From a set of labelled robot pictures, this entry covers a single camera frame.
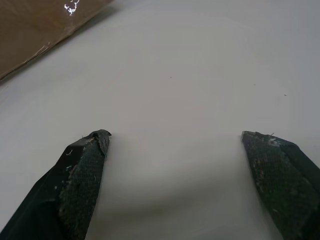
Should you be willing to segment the brown cardboard box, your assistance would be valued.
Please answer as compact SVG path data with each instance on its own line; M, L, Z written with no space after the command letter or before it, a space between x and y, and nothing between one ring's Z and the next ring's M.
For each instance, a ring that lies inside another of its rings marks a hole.
M0 81L71 36L114 0L0 0Z

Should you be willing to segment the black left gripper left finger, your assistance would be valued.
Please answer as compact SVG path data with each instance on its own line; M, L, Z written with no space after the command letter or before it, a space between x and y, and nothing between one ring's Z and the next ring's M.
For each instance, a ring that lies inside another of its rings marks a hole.
M33 185L0 232L0 240L85 240L110 137L100 129L68 145Z

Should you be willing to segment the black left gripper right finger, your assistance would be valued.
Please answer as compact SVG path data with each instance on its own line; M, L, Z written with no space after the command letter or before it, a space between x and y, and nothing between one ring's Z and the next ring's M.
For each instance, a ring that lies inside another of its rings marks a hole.
M253 182L283 240L320 240L320 168L293 142L241 135Z

